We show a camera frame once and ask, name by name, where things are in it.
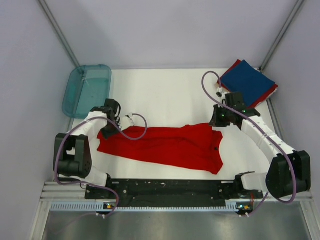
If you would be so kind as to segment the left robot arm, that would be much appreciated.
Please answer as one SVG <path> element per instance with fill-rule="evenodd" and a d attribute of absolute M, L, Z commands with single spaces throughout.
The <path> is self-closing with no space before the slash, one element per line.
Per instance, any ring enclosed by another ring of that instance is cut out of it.
<path fill-rule="evenodd" d="M 54 142 L 53 170 L 60 184 L 92 184 L 102 198 L 109 198 L 114 187 L 110 175 L 98 170 L 93 163 L 90 142 L 102 134 L 107 139 L 120 131 L 121 105 L 106 99 L 103 106 L 94 107 L 78 127 L 59 133 Z"/>

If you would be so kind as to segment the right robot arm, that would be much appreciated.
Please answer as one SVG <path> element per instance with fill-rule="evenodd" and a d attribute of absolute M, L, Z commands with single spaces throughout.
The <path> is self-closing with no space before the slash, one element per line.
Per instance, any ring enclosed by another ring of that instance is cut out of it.
<path fill-rule="evenodd" d="M 252 190 L 269 192 L 274 198 L 307 192 L 311 188 L 311 158 L 304 151 L 297 151 L 286 144 L 264 122 L 255 108 L 245 105 L 240 92 L 218 92 L 219 100 L 213 107 L 210 126 L 226 128 L 237 126 L 261 150 L 269 162 L 264 173 L 253 171 L 240 173 L 233 192 L 245 198 Z"/>

